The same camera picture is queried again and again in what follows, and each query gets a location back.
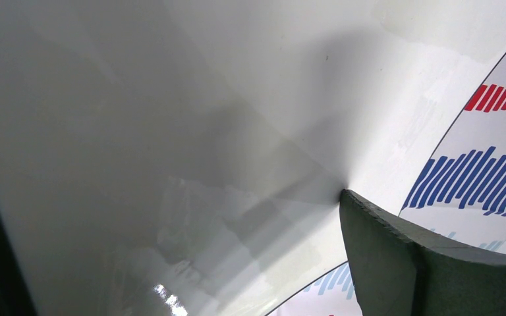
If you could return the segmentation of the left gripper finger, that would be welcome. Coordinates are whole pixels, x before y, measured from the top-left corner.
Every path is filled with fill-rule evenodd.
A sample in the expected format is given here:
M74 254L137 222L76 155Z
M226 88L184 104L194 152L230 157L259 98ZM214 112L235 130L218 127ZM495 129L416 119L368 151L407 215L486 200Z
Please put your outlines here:
M363 315L506 315L506 254L464 244L343 190L339 217Z

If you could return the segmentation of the patterned cloth napkin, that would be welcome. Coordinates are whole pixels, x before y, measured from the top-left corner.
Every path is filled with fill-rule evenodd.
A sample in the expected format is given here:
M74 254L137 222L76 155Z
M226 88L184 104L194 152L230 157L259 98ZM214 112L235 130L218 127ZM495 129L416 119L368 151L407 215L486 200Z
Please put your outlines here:
M449 239L506 254L506 53L466 102L398 211ZM274 315L363 315L348 259Z

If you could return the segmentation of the white square plate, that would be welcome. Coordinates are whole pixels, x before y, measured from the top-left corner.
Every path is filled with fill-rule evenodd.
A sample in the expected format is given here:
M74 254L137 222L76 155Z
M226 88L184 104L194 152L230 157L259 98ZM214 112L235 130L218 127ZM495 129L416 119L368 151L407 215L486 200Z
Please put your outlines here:
M274 315L505 53L506 1L0 1L0 315Z

